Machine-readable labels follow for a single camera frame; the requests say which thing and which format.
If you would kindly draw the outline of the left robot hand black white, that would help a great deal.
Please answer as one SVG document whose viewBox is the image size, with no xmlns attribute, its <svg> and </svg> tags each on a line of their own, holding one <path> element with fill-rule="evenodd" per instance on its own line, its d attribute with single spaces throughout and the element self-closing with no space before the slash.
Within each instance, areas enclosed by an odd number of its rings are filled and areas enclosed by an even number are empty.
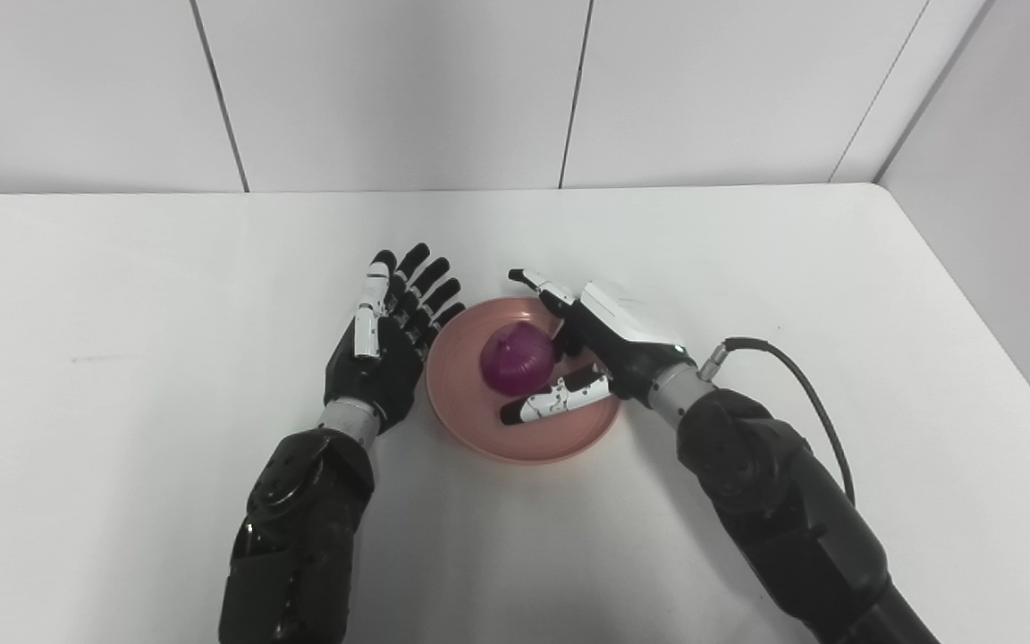
<svg viewBox="0 0 1030 644">
<path fill-rule="evenodd" d="M 322 427 L 368 445 L 409 415 L 438 335 L 466 309 L 450 268 L 425 243 L 369 262 L 354 318 L 327 363 Z"/>
</svg>

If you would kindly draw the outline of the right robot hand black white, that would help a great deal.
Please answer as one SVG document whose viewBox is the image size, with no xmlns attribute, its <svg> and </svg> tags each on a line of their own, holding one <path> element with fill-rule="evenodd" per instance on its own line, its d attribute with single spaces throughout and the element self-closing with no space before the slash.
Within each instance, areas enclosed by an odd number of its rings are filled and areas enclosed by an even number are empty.
<svg viewBox="0 0 1030 644">
<path fill-rule="evenodd" d="M 595 355 L 595 362 L 569 372 L 527 398 L 504 404 L 499 419 L 506 427 L 549 419 L 610 396 L 636 399 L 650 406 L 649 395 L 661 388 L 663 376 L 674 369 L 697 367 L 682 343 L 657 326 L 643 321 L 624 301 L 596 282 L 573 294 L 524 268 L 511 269 L 508 277 L 535 291 L 548 313 L 560 320 L 554 343 L 561 353 L 588 350 Z"/>
</svg>

